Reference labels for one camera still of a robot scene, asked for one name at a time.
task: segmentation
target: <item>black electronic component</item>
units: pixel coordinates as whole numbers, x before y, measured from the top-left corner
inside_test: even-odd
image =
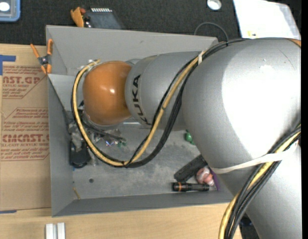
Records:
[[[187,191],[208,191],[209,186],[207,184],[192,184],[174,182],[172,185],[173,191],[187,192]]]
[[[200,168],[207,166],[202,155],[197,156],[191,162],[183,166],[174,174],[174,179],[178,182],[186,182],[193,177]]]
[[[92,7],[83,15],[84,27],[124,29],[123,23],[113,9]]]
[[[88,153],[86,143],[83,142],[81,149],[76,151],[73,142],[70,142],[70,164],[75,168],[84,167],[91,160],[91,156]]]

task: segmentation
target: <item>cardboard sheet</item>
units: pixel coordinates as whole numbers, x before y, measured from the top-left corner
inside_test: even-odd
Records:
[[[2,55],[0,211],[50,207],[47,76],[30,46],[0,44]]]

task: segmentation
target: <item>green object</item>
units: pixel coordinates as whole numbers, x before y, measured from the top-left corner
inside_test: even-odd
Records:
[[[188,130],[186,130],[186,134],[185,134],[185,140],[186,141],[188,141],[188,142],[190,142],[190,144],[193,144],[193,145],[195,145],[195,143],[194,143],[194,141],[193,141],[193,138],[192,138],[192,136],[190,135],[190,133],[188,132]]]
[[[118,143],[118,147],[119,148],[121,148],[122,146],[126,146],[127,145],[127,143],[125,142],[125,141],[120,141],[119,143]]]

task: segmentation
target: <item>pink object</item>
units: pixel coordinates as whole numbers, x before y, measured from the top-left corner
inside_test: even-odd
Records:
[[[207,167],[201,168],[196,174],[196,180],[199,184],[208,184],[213,187],[215,185],[213,174]]]

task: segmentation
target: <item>white paper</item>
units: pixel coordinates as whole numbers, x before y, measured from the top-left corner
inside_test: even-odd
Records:
[[[283,37],[301,40],[290,8],[265,0],[233,0],[242,38]]]

